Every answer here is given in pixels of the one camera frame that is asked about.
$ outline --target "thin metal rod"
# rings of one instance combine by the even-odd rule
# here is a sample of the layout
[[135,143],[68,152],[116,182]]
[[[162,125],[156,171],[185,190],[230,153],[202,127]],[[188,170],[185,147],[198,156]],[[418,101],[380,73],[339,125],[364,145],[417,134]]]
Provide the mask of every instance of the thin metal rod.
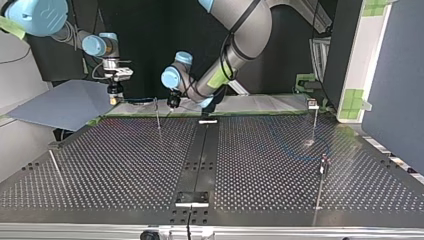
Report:
[[56,158],[55,158],[55,156],[54,156],[54,154],[53,154],[53,151],[52,151],[52,150],[49,150],[49,154],[50,154],[50,157],[51,157],[51,159],[52,159],[52,161],[53,161],[54,167],[56,168],[56,170],[57,170],[58,172],[60,172],[60,168],[59,168],[59,165],[58,165],[58,164],[57,164],[57,162],[56,162]]
[[158,122],[158,129],[160,129],[160,119],[159,119],[159,102],[158,102],[158,98],[154,99],[155,102],[155,111],[156,111],[156,120]]

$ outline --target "end effector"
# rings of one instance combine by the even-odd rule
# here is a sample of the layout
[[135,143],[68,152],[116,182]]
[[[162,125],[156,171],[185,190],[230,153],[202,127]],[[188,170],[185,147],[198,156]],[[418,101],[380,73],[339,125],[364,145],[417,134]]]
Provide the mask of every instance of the end effector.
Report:
[[122,81],[129,80],[133,71],[128,67],[121,67],[118,37],[115,33],[100,33],[99,36],[89,35],[82,41],[82,49],[89,55],[102,59],[104,77],[97,79],[109,79],[107,92],[110,96],[110,104],[116,105],[124,99],[124,87]]

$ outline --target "cable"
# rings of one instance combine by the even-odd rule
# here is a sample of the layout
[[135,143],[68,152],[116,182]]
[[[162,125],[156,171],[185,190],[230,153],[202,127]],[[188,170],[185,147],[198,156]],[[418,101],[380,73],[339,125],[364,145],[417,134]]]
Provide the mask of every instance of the cable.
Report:
[[191,240],[191,231],[190,231],[191,210],[193,210],[193,208],[190,209],[190,214],[188,215],[188,221],[187,221],[187,239],[188,240]]
[[18,121],[18,120],[17,120],[17,119],[15,119],[15,120],[12,120],[12,121],[10,121],[10,122],[8,122],[8,123],[5,123],[5,124],[3,124],[3,125],[0,125],[0,128],[5,127],[5,126],[7,126],[7,125],[9,125],[9,124],[11,124],[11,123],[14,123],[14,122],[16,122],[16,121]]
[[7,64],[7,63],[13,63],[13,62],[20,61],[20,60],[22,60],[22,59],[26,58],[26,57],[29,55],[29,53],[30,53],[30,52],[31,52],[31,47],[28,47],[28,51],[25,53],[25,55],[24,55],[24,56],[22,56],[22,57],[20,57],[20,58],[17,58],[17,59],[14,59],[14,60],[5,61],[5,62],[0,62],[0,64]]
[[[222,43],[221,52],[220,52],[220,55],[219,55],[219,61],[220,61],[220,64],[221,64],[221,70],[224,73],[225,77],[229,81],[233,81],[233,80],[236,79],[236,74],[234,74],[234,70],[233,70],[233,67],[231,66],[230,60],[228,59],[228,53],[227,53],[227,48],[229,46],[228,41],[231,40],[231,38],[233,38],[233,37],[234,37],[234,34],[233,33],[231,33],[231,32],[228,33],[227,37],[225,37],[225,40]],[[224,60],[225,60],[225,64],[227,64],[227,66],[228,66],[228,68],[230,70],[230,76],[228,76],[227,70],[225,69]]]
[[109,78],[107,78],[107,77],[96,77],[96,72],[97,72],[97,69],[99,69],[99,67],[100,66],[102,66],[103,65],[103,62],[101,62],[101,63],[99,63],[99,64],[97,64],[97,66],[93,69],[93,71],[91,72],[91,78],[93,78],[93,79],[95,79],[95,80],[106,80],[106,79],[109,79]]
[[[317,72],[318,72],[318,65],[317,65],[317,62],[315,61],[315,51],[313,49],[313,41],[315,39],[315,22],[316,22],[316,19],[317,19],[319,6],[320,6],[319,0],[317,0],[317,5],[315,6],[315,11],[314,11],[314,18],[312,20],[312,62],[314,63],[315,68],[317,69]],[[322,91],[324,92],[325,97],[328,99],[328,101],[331,103],[331,105],[333,105],[333,108],[336,110],[336,112],[338,112],[336,105],[328,97],[327,91],[325,91],[322,79],[320,79],[320,76],[318,76],[318,74],[316,75],[316,78],[317,78],[318,82],[321,84],[321,88],[322,88]]]

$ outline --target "gray panel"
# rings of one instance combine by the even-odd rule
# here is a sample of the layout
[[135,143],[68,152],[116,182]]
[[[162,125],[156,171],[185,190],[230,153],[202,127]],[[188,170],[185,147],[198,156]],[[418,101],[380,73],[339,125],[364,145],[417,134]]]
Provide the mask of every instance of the gray panel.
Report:
[[424,1],[393,4],[363,128],[396,156],[424,173],[424,88],[421,10]]
[[44,157],[3,182],[0,221],[186,223],[173,208],[195,122],[104,120],[55,153],[60,171]]
[[8,115],[26,122],[78,131],[112,107],[107,84],[71,80],[22,104]]
[[[197,188],[213,197],[207,224],[424,227],[424,187],[333,118],[319,117],[312,146],[309,115],[220,118],[219,124],[207,133],[219,132],[218,144],[205,144],[202,157],[217,159],[215,180],[201,174]],[[323,153],[331,167],[315,211]]]
[[363,0],[338,1],[324,87],[331,102],[340,103]]

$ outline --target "green tape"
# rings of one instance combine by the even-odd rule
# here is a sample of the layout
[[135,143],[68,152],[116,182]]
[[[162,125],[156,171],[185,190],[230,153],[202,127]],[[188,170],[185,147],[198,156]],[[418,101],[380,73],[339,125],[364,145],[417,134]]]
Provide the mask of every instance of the green tape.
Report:
[[[224,67],[225,68],[225,72],[227,73],[228,76],[230,76],[231,75],[230,68],[228,67],[228,65],[226,63],[224,63],[224,66],[225,66]],[[228,84],[229,82],[230,81],[225,76],[224,71],[222,70],[222,68],[219,68],[219,70],[216,71],[216,73],[209,80],[208,86],[211,87],[211,88],[214,88],[214,89],[218,89],[223,84]]]
[[101,117],[97,117],[97,118],[95,118],[95,119],[93,119],[93,120],[88,121],[88,122],[86,123],[86,125],[87,125],[87,126],[90,126],[90,127],[94,127],[94,126],[99,125],[99,123],[100,123],[101,121],[102,121],[102,118],[101,118]]
[[339,119],[358,119],[362,109],[363,95],[362,89],[346,89]]
[[21,25],[2,16],[0,16],[0,28],[21,40],[25,37],[25,29]]
[[314,82],[315,81],[315,74],[308,73],[308,74],[297,74],[296,75],[296,89],[299,92],[314,92],[313,89],[305,89],[304,87],[299,86],[300,81]]
[[383,16],[384,9],[387,6],[387,0],[366,0],[365,8],[362,13],[364,17]]

